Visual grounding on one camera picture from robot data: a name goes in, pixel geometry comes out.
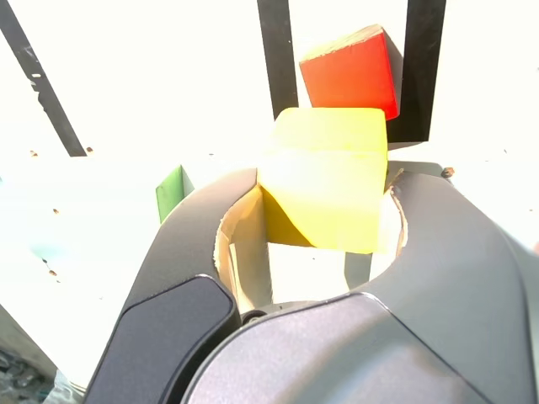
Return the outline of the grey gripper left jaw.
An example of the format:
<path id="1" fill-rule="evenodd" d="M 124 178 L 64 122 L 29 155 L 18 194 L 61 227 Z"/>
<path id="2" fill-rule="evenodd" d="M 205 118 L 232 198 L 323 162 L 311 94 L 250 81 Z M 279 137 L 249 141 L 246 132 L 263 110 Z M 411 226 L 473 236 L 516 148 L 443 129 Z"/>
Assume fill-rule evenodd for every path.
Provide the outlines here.
<path id="1" fill-rule="evenodd" d="M 87 403 L 184 403 L 204 362 L 272 301 L 253 168 L 197 189 L 160 226 L 88 386 Z"/>

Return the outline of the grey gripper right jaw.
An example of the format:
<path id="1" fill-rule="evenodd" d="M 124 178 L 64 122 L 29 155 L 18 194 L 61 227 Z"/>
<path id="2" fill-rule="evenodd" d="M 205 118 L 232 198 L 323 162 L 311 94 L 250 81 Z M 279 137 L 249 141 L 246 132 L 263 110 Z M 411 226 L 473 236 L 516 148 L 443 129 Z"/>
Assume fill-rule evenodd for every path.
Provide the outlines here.
<path id="1" fill-rule="evenodd" d="M 441 178 L 400 173 L 389 267 L 358 288 L 381 317 L 356 364 L 363 403 L 535 403 L 531 310 L 512 243 Z"/>

